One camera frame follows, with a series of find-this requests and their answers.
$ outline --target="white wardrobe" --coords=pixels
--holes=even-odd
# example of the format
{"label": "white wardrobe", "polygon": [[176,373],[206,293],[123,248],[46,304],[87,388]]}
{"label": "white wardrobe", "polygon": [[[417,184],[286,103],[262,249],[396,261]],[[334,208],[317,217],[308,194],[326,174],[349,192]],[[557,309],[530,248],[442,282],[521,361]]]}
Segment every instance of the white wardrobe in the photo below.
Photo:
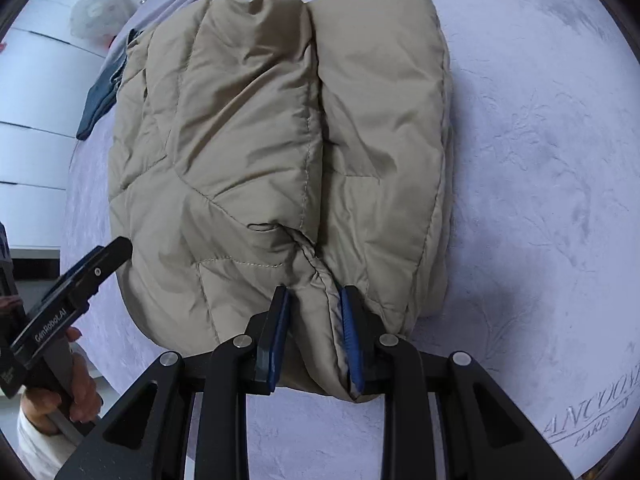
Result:
{"label": "white wardrobe", "polygon": [[108,50],[69,33],[76,1],[30,0],[2,40],[0,222],[14,258],[60,249],[76,130]]}

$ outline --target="quilted down jacket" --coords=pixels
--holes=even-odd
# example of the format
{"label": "quilted down jacket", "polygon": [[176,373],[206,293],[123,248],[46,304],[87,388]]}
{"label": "quilted down jacket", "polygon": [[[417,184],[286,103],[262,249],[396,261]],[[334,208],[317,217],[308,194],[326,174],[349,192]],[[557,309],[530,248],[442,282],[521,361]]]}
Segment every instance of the quilted down jacket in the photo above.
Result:
{"label": "quilted down jacket", "polygon": [[401,336],[446,290],[450,74],[431,0],[200,0],[127,57],[109,197],[134,322],[210,351],[283,283],[281,384],[357,400],[340,288]]}

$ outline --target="jacket seam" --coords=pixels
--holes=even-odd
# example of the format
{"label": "jacket seam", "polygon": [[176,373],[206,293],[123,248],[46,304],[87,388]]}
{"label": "jacket seam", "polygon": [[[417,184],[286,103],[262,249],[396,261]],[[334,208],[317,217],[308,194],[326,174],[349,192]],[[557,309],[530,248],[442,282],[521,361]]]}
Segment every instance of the jacket seam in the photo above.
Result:
{"label": "jacket seam", "polygon": [[354,175],[349,173],[342,173],[341,171],[336,171],[336,170],[327,170],[325,171],[325,173],[335,173],[337,175],[348,176],[350,178],[375,178],[378,182],[380,182],[380,177],[375,175]]}
{"label": "jacket seam", "polygon": [[[140,70],[138,70],[136,73],[131,75],[126,81],[121,80],[120,81],[120,86],[118,87],[118,90],[120,89],[120,87],[124,86],[125,83],[128,83],[133,78],[135,78],[138,74],[140,74],[140,72],[142,72],[143,70],[146,70],[146,62],[149,60],[149,47],[151,46],[151,40],[154,38],[154,34],[156,33],[156,30],[158,30],[157,27],[154,28],[153,30],[151,30],[151,32],[149,33],[149,40],[146,42],[146,56],[145,56],[144,65],[142,66],[142,68]],[[128,50],[129,50],[129,46],[126,45],[125,46],[125,54],[127,55],[126,65],[129,64],[129,52],[128,52]]]}
{"label": "jacket seam", "polygon": [[182,71],[180,73],[180,81],[178,82],[178,98],[175,101],[174,121],[172,122],[171,128],[169,128],[169,133],[167,134],[166,139],[164,141],[164,150],[165,151],[166,151],[166,146],[169,143],[169,137],[171,137],[171,134],[174,131],[175,122],[176,122],[176,119],[178,117],[178,108],[180,107],[180,101],[182,99],[182,85],[184,84],[184,75],[187,72],[187,70],[189,69],[189,65],[191,64],[191,57],[193,56],[193,47],[196,45],[196,41],[198,40],[198,35],[199,35],[200,31],[202,30],[202,25],[204,24],[204,17],[209,12],[209,9],[211,8],[212,1],[213,0],[209,0],[208,1],[207,8],[205,9],[204,13],[202,14],[202,19],[200,20],[200,24],[198,25],[198,28],[196,29],[196,33],[193,35],[193,41],[191,42],[191,47],[189,49],[189,55],[187,56],[187,62],[184,65],[184,69],[182,69]]}
{"label": "jacket seam", "polygon": [[[440,33],[441,40],[444,41],[444,35],[443,35],[442,30],[440,28],[440,24],[438,24],[438,31]],[[442,139],[442,129],[444,127],[444,121],[445,121],[446,115],[447,115],[447,96],[446,96],[446,92],[447,92],[447,88],[446,88],[446,85],[447,85],[447,81],[446,81],[447,73],[445,71],[445,58],[446,58],[446,56],[447,56],[447,46],[446,46],[446,43],[443,43],[443,46],[442,46],[442,59],[440,61],[440,67],[441,67],[441,70],[442,70],[442,79],[440,81],[441,88],[442,88],[442,92],[441,92],[441,95],[442,95],[442,117],[440,118],[440,141],[441,142],[443,141],[443,139]],[[439,176],[438,176],[437,192],[436,192],[436,196],[434,198],[433,209],[431,210],[431,215],[430,215],[430,219],[429,219],[429,225],[427,226],[427,232],[424,234],[424,240],[422,241],[422,253],[420,254],[420,258],[418,259],[418,263],[415,266],[415,270],[414,270],[414,273],[413,273],[413,276],[412,276],[412,283],[415,283],[415,278],[416,278],[416,276],[418,274],[418,269],[420,268],[420,264],[422,263],[422,260],[424,258],[424,254],[426,252],[427,240],[429,238],[429,234],[431,233],[431,228],[433,227],[433,216],[435,215],[436,209],[437,209],[436,208],[436,203],[438,201],[438,197],[440,196],[440,191],[441,191],[441,187],[442,187],[442,177],[443,177],[443,174],[446,173],[445,171],[443,171],[443,168],[447,163],[446,153],[445,153],[446,150],[444,149],[444,145],[445,145],[445,143],[443,142],[443,152],[442,152],[442,156],[440,157],[440,168],[439,168],[440,171],[438,172]],[[405,308],[404,308],[404,315],[405,316],[406,316],[406,311],[407,311],[408,308],[409,308],[409,304],[407,303],[407,305],[405,305]]]}
{"label": "jacket seam", "polygon": [[268,267],[270,269],[275,269],[277,267],[281,267],[282,266],[282,264],[267,265],[267,264],[254,264],[254,263],[251,263],[251,262],[240,262],[239,260],[236,260],[236,259],[232,258],[231,256],[222,256],[220,258],[207,258],[206,260],[200,260],[200,261],[195,262],[195,263],[199,265],[199,264],[203,264],[203,263],[206,263],[206,262],[220,262],[220,261],[223,261],[223,260],[230,260],[233,263],[240,264],[240,265],[249,265],[249,266],[252,266],[252,267]]}
{"label": "jacket seam", "polygon": [[213,201],[212,199],[210,199],[207,195],[205,195],[203,192],[201,192],[199,189],[193,187],[191,184],[189,184],[186,180],[184,180],[180,174],[178,173],[178,171],[175,169],[175,166],[172,164],[171,165],[171,169],[174,170],[175,176],[178,177],[178,179],[180,180],[180,182],[182,182],[186,187],[188,187],[189,189],[193,190],[194,192],[196,192],[197,194],[199,194],[201,197],[203,197],[204,200],[206,200],[207,202],[209,202],[212,206],[215,206],[217,209],[219,209],[220,211],[222,211],[225,215],[227,215],[229,218],[231,218],[234,222],[237,222],[238,224],[240,224],[241,226],[245,226],[244,224],[242,224],[241,221],[239,221],[237,218],[235,218],[233,215],[230,215],[224,208],[220,207],[215,201]]}
{"label": "jacket seam", "polygon": [[307,84],[306,84],[306,96],[305,96],[305,108],[306,108],[306,136],[308,137],[308,143],[306,144],[306,155],[305,155],[305,187],[302,190],[302,211],[300,212],[300,225],[298,229],[302,231],[302,227],[305,223],[305,215],[306,215],[306,192],[309,186],[309,154],[311,152],[311,78],[307,76]]}
{"label": "jacket seam", "polygon": [[[340,350],[344,350],[344,348],[341,346],[340,342],[338,341],[338,338],[336,337],[336,332],[338,332],[336,324],[334,323],[334,316],[332,315],[332,310],[331,310],[331,298],[329,297],[329,286],[328,284],[325,282],[325,278],[322,276],[322,272],[320,272],[320,270],[318,269],[318,267],[316,267],[312,261],[312,259],[306,254],[305,251],[305,247],[296,239],[296,237],[294,235],[291,234],[291,229],[290,228],[286,228],[285,232],[289,235],[289,237],[291,238],[291,241],[293,243],[295,243],[299,248],[300,248],[300,252],[302,253],[302,256],[304,257],[304,259],[306,260],[306,262],[312,267],[312,269],[314,270],[314,276],[317,276],[320,280],[320,283],[322,283],[322,291],[324,292],[324,296],[326,298],[326,306],[327,306],[327,317],[329,320],[329,325],[331,326],[331,340],[332,343],[334,345],[334,351],[335,351],[335,368],[337,370],[340,369],[340,363],[338,362],[338,351]],[[322,261],[321,258],[318,258],[318,260],[324,264],[324,261]],[[335,278],[331,272],[331,270],[329,270],[329,268],[327,266],[324,267],[323,269],[326,273],[326,276],[328,277],[329,280],[331,280],[331,282],[334,283],[334,285],[336,285],[337,287],[337,283],[335,281]]]}
{"label": "jacket seam", "polygon": [[204,298],[204,302],[207,305],[207,317],[209,317],[209,324],[213,329],[213,333],[216,336],[216,346],[220,345],[220,336],[218,335],[218,329],[216,328],[216,323],[213,321],[213,314],[211,313],[211,307],[209,306],[209,298],[207,298],[207,293],[204,290],[204,283],[202,283],[202,273],[200,272],[200,266],[195,266],[196,274],[198,275],[198,283],[200,284],[200,291],[202,293],[202,297]]}
{"label": "jacket seam", "polygon": [[117,192],[115,195],[109,197],[109,202],[111,202],[112,200],[117,199],[117,197],[119,197],[121,194],[126,193],[129,190],[129,187],[133,186],[133,184],[135,184],[135,182],[144,174],[148,173],[149,171],[151,171],[154,167],[156,167],[158,164],[160,164],[163,160],[165,160],[167,158],[167,154],[164,153],[163,156],[161,156],[158,160],[156,160],[153,164],[151,164],[151,166],[149,166],[148,168],[145,168],[143,171],[141,171],[131,182],[129,182],[125,187],[121,187],[119,188],[119,192]]}

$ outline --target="person's hand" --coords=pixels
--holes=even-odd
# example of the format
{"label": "person's hand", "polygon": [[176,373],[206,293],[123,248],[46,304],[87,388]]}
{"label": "person's hand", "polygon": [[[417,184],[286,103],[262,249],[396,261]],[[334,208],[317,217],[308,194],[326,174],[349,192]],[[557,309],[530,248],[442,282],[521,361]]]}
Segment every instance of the person's hand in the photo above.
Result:
{"label": "person's hand", "polygon": [[0,310],[13,310],[21,305],[22,300],[20,296],[3,296],[0,298]]}
{"label": "person's hand", "polygon": [[[82,333],[75,327],[66,331],[69,342],[76,341]],[[74,354],[74,367],[71,379],[71,391],[74,403],[71,405],[69,418],[76,422],[89,422],[100,412],[102,397],[95,390],[95,381],[89,375],[84,358]],[[60,395],[42,388],[27,388],[22,394],[20,408],[27,420],[43,434],[54,435],[58,428],[49,420],[49,413],[54,412],[62,402]]]}

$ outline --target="light purple blanket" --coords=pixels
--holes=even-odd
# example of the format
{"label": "light purple blanket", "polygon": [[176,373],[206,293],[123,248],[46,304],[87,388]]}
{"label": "light purple blanket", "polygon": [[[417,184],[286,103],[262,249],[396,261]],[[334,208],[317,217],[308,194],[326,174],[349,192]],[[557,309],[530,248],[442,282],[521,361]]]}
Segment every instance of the light purple blanket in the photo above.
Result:
{"label": "light purple blanket", "polygon": [[[131,25],[190,1],[149,0]],[[640,404],[640,66],[598,0],[433,1],[454,80],[454,214],[444,312],[414,341],[470,352],[579,476]],[[65,268],[110,240],[113,118],[72,161]],[[114,278],[78,325],[120,392],[161,351]],[[382,415],[381,400],[251,397],[252,478],[375,478]]]}

